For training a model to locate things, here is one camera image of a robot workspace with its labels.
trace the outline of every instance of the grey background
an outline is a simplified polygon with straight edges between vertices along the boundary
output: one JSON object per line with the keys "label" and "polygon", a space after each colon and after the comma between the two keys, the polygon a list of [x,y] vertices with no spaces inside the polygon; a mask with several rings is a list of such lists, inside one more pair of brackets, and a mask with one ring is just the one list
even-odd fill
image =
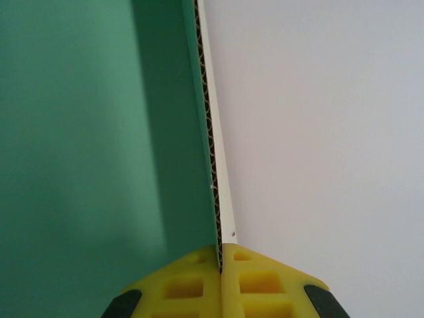
{"label": "grey background", "polygon": [[424,3],[205,6],[239,242],[421,317]]}

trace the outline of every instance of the black rubber grip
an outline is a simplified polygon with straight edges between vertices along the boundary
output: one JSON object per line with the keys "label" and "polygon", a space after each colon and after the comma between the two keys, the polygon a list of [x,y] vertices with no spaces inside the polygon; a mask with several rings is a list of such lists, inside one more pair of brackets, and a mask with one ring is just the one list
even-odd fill
{"label": "black rubber grip", "polygon": [[349,318],[347,312],[328,290],[314,285],[306,285],[303,288],[320,318]]}
{"label": "black rubber grip", "polygon": [[140,298],[139,290],[129,290],[113,298],[101,318],[131,318]]}

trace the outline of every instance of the green cardboard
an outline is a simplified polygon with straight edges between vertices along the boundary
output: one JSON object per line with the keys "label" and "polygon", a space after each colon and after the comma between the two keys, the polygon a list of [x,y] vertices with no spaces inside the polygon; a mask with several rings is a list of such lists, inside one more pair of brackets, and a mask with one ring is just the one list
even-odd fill
{"label": "green cardboard", "polygon": [[99,317],[215,242],[182,8],[0,1],[0,317]]}

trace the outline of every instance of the yellow plastic part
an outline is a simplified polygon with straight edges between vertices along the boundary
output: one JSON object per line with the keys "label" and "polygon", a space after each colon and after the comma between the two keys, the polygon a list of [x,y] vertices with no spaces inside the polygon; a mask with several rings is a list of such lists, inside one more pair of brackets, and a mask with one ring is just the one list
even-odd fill
{"label": "yellow plastic part", "polygon": [[219,275],[214,246],[180,258],[123,290],[142,297],[132,318],[319,318],[303,290],[317,278],[237,244],[224,244]]}
{"label": "yellow plastic part", "polygon": [[221,318],[221,278],[214,246],[206,246],[144,277],[123,292],[142,297],[132,318]]}
{"label": "yellow plastic part", "polygon": [[303,287],[321,280],[237,244],[223,258],[223,318],[319,318]]}

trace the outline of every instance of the white wall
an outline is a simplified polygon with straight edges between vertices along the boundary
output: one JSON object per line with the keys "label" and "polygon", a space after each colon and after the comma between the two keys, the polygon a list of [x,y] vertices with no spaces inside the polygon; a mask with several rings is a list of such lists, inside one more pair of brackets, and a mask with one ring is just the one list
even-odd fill
{"label": "white wall", "polygon": [[424,2],[335,2],[206,1],[238,239],[422,317]]}

